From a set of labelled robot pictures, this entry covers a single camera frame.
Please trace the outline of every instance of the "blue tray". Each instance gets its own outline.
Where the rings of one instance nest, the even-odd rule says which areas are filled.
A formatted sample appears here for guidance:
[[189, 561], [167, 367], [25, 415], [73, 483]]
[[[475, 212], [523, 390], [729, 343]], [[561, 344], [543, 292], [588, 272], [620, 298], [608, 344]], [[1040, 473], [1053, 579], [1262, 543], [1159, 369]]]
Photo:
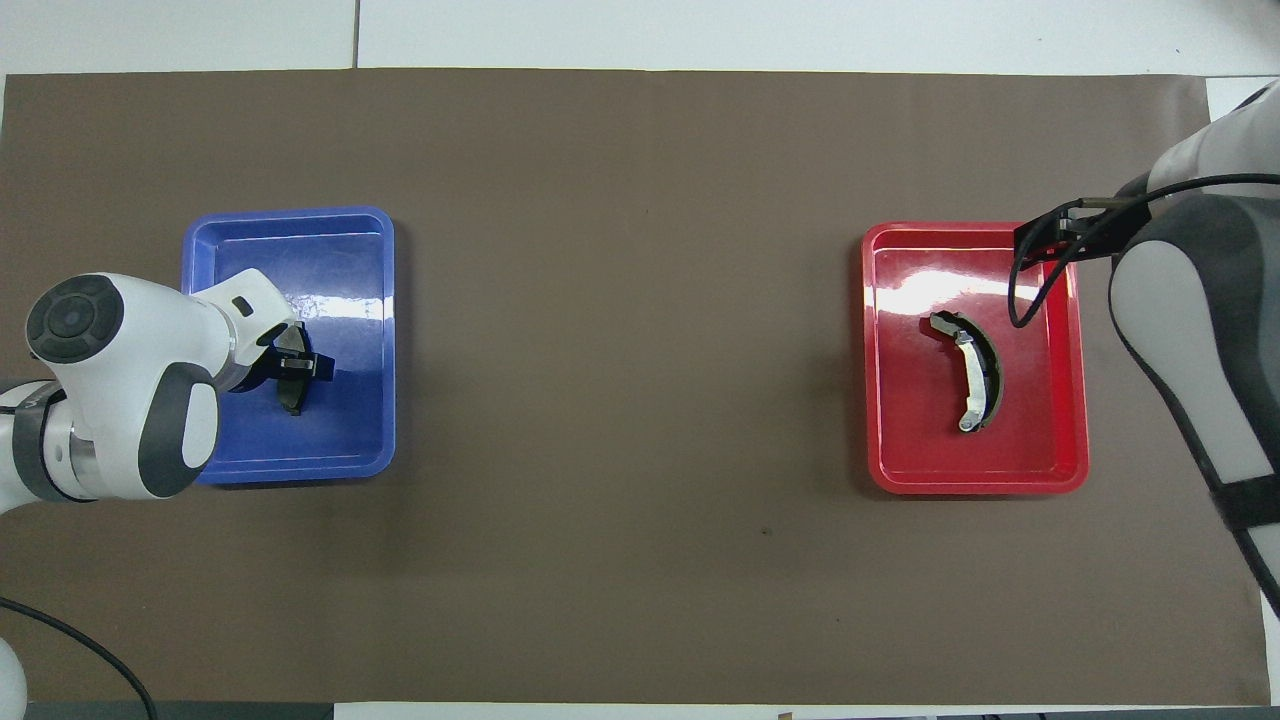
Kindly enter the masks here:
[[333, 382], [314, 383], [302, 415], [275, 383], [224, 393], [214, 456], [197, 482], [367, 478], [396, 452], [396, 238], [376, 208], [205, 215], [187, 229], [182, 291], [257, 268], [306, 322]]

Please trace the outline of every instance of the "black cable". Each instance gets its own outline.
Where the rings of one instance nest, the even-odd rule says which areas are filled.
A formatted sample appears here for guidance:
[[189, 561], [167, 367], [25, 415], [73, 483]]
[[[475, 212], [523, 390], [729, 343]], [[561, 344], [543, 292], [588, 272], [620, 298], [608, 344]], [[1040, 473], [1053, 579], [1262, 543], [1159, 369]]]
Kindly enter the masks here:
[[133, 688], [133, 692], [138, 693], [138, 698], [142, 701], [142, 707], [147, 712], [147, 720], [157, 720], [160, 717], [156, 714], [156, 703], [151, 700], [151, 693], [147, 692], [147, 688], [142, 685], [142, 680], [138, 680], [138, 676], [133, 674], [133, 670], [129, 670], [128, 665], [125, 665], [119, 657], [111, 655], [111, 651], [102, 647], [101, 643], [86, 635], [84, 633], [77, 630], [76, 628], [68, 625], [67, 623], [63, 623], [58, 618], [54, 618], [52, 615], [49, 615], [46, 612], [41, 612], [40, 610], [23, 605], [18, 601], [9, 600], [6, 597], [0, 597], [0, 609], [12, 610], [18, 615], [22, 615], [24, 618], [31, 618], [37, 623], [44, 623], [45, 625], [49, 625], [50, 628], [68, 635], [73, 641], [93, 651], [93, 653], [105, 660], [108, 665], [115, 667], [115, 671], [119, 673], [125, 680], [128, 680], [129, 687]]
[[1066, 272], [1066, 265], [1071, 261], [1071, 259], [1075, 258], [1075, 255], [1080, 252], [1080, 249], [1088, 245], [1089, 241], [1101, 234], [1101, 232], [1106, 229], [1107, 225], [1115, 223], [1117, 218], [1125, 215], [1126, 213], [1129, 213], [1134, 208], [1138, 208], [1139, 205], [1146, 205], [1151, 202], [1152, 200], [1158, 200], [1161, 197], [1175, 195], [1178, 192], [1184, 192], [1188, 190], [1196, 190], [1198, 187], [1208, 187], [1215, 184], [1280, 184], [1280, 174], [1234, 173], [1225, 176], [1206, 176], [1202, 178], [1194, 178], [1189, 181], [1175, 182], [1172, 184], [1166, 184], [1165, 187], [1152, 190], [1149, 192], [1144, 192], [1142, 195], [1133, 197], [1124, 205], [1116, 208], [1110, 215], [1098, 220], [1093, 227], [1080, 233], [1074, 241], [1071, 241], [1071, 245], [1069, 245], [1066, 250], [1064, 250], [1062, 254], [1059, 255], [1057, 261], [1053, 264], [1053, 269], [1044, 278], [1044, 282], [1041, 284], [1039, 291], [1036, 293], [1036, 299], [1032, 300], [1030, 307], [1027, 309], [1027, 314], [1019, 316], [1018, 307], [1014, 305], [1014, 299], [1015, 299], [1014, 291], [1018, 287], [1018, 272], [1021, 269], [1023, 260], [1030, 251], [1030, 243], [1037, 237], [1039, 237], [1042, 232], [1044, 232], [1044, 228], [1048, 225], [1048, 223], [1057, 220], [1059, 215], [1066, 210], [1080, 208], [1084, 204], [1084, 200], [1076, 199], [1070, 202], [1064, 202], [1057, 208], [1055, 208], [1053, 210], [1051, 210], [1050, 213], [1041, 215], [1039, 219], [1036, 222], [1036, 224], [1032, 225], [1030, 232], [1028, 232], [1023, 237], [1023, 242], [1020, 242], [1018, 247], [1014, 250], [1014, 264], [1009, 269], [1009, 322], [1011, 322], [1015, 328], [1025, 328], [1027, 324], [1032, 322], [1032, 318], [1036, 316], [1036, 313], [1039, 311], [1041, 305], [1044, 304], [1044, 299], [1048, 297], [1048, 291], [1053, 287], [1053, 283], [1057, 282], [1057, 278], [1061, 277], [1064, 272]]

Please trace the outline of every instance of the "brown mat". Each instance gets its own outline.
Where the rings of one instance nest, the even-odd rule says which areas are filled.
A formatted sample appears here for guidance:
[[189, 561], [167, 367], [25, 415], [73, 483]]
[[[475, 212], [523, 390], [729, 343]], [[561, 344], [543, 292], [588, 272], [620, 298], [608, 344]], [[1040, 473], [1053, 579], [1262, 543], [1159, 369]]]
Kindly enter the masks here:
[[[1119, 187], [1206, 122], [1198, 79], [13, 77], [5, 110], [9, 374], [40, 369], [20, 328], [47, 286], [177, 284], [201, 214], [397, 222], [381, 477], [0, 519], [0, 589], [163, 698], [1267, 700], [1257, 589], [1111, 329], [1105, 264], [1071, 496], [878, 492], [850, 360], [868, 227]], [[44, 629], [0, 635], [38, 700], [128, 693]]]

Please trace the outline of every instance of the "tray rim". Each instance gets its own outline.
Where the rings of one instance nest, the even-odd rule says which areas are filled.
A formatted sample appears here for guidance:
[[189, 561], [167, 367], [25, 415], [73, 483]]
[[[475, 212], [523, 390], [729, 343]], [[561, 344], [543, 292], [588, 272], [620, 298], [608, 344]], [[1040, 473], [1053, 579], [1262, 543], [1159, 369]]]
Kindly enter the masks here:
[[[1088, 406], [1085, 404], [1084, 392], [1084, 348], [1083, 348], [1083, 336], [1080, 333], [1080, 314], [1079, 314], [1079, 296], [1076, 286], [1076, 273], [1075, 266], [1069, 265], [1064, 277], [1059, 281], [1057, 286], [1050, 292], [1050, 299], [1047, 302], [1051, 304], [1065, 304], [1066, 311], [1066, 336], [1069, 340], [1074, 338], [1074, 351], [1070, 352], [1070, 380], [1071, 387], [1069, 388], [1069, 395], [1071, 402], [1079, 411], [1074, 416], [1074, 423], [1071, 424], [1073, 438], [1074, 438], [1074, 460], [1075, 471], [1065, 480], [1059, 482], [1044, 482], [1044, 480], [1023, 480], [1023, 482], [992, 482], [989, 478], [987, 482], [938, 482], [938, 483], [904, 483], [895, 479], [883, 468], [881, 457], [881, 447], [877, 438], [881, 434], [881, 421], [879, 413], [876, 409], [879, 406], [879, 355], [877, 352], [877, 305], [876, 305], [876, 264], [874, 255], [877, 250], [881, 250], [877, 242], [886, 233], [902, 232], [902, 231], [918, 231], [918, 232], [955, 232], [955, 233], [992, 233], [992, 232], [1010, 232], [1019, 227], [1021, 223], [1016, 222], [909, 222], [909, 220], [895, 220], [888, 223], [881, 223], [870, 229], [863, 236], [860, 241], [859, 252], [854, 252], [852, 259], [860, 261], [861, 273], [860, 278], [855, 278], [861, 282], [861, 320], [863, 320], [863, 355], [864, 355], [864, 372], [863, 380], [865, 387], [865, 413], [867, 413], [867, 464], [870, 470], [872, 479], [881, 488], [895, 493], [895, 495], [1062, 495], [1069, 493], [1079, 488], [1089, 474], [1089, 441], [1088, 441]], [[851, 296], [856, 296], [856, 292], [851, 292]]]
[[[198, 236], [210, 225], [248, 222], [288, 222], [312, 218], [343, 218], [343, 217], [370, 217], [376, 220], [378, 234], [381, 238], [383, 254], [383, 427], [381, 448], [370, 460], [364, 462], [334, 464], [325, 468], [301, 469], [306, 477], [297, 477], [300, 468], [291, 466], [287, 460], [257, 460], [255, 462], [271, 462], [274, 468], [253, 468], [233, 470], [229, 468], [209, 468], [196, 478], [196, 482], [206, 486], [224, 484], [279, 484], [310, 480], [337, 480], [360, 479], [376, 475], [385, 470], [396, 456], [397, 413], [396, 413], [396, 225], [390, 217], [380, 208], [372, 205], [339, 205], [326, 208], [300, 208], [284, 210], [250, 210], [241, 213], [210, 213], [201, 215], [187, 227], [182, 245], [182, 292], [204, 290], [196, 286], [196, 245]], [[236, 238], [237, 242], [252, 241], [253, 238]], [[349, 455], [332, 456], [334, 460], [352, 457]]]

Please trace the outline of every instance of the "plastic tray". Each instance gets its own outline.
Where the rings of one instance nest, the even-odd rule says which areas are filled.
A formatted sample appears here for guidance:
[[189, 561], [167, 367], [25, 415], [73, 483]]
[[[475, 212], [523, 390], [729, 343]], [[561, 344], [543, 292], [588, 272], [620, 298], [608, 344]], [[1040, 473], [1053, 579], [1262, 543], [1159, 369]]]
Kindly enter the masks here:
[[[1062, 493], [1088, 474], [1074, 268], [1032, 324], [1014, 328], [1005, 297], [1015, 227], [890, 223], [863, 238], [868, 462], [890, 492]], [[1023, 272], [1018, 296], [1029, 300], [1044, 272]], [[936, 310], [972, 318], [1001, 359], [1004, 401], [975, 433], [957, 427], [966, 395], [960, 354], [922, 328]]]
[[257, 268], [306, 322], [333, 382], [311, 386], [302, 415], [275, 383], [224, 393], [205, 484], [365, 478], [396, 452], [394, 231], [376, 208], [206, 215], [187, 231], [182, 290]]

